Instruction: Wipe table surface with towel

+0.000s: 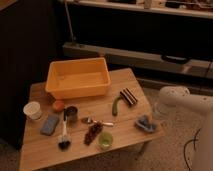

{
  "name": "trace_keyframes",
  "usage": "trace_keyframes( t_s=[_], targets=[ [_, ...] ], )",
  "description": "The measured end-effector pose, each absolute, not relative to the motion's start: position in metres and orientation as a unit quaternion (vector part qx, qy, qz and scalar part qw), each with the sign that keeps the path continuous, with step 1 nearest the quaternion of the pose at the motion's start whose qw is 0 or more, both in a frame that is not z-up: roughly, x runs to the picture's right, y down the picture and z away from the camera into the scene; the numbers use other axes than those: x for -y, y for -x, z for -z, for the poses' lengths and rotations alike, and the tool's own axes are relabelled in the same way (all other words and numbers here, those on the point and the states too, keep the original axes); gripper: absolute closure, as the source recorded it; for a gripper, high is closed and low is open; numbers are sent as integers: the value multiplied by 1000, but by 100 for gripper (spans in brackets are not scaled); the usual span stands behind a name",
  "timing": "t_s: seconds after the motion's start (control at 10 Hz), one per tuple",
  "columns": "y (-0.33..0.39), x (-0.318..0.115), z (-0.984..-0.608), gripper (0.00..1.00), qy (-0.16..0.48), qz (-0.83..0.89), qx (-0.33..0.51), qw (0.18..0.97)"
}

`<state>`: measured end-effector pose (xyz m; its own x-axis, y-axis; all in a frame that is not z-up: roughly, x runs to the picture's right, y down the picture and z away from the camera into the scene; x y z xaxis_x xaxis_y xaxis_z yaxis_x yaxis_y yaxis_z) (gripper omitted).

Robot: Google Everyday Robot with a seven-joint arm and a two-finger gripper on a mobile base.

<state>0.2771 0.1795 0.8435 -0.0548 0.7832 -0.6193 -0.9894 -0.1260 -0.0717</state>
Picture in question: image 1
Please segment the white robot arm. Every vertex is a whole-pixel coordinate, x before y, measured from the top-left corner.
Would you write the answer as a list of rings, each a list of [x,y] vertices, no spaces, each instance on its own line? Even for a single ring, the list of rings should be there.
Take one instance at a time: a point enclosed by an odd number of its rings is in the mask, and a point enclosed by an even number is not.
[[[165,116],[176,106],[204,118],[192,162],[192,171],[213,171],[213,96],[192,94],[185,86],[161,88],[155,111],[160,116]]]

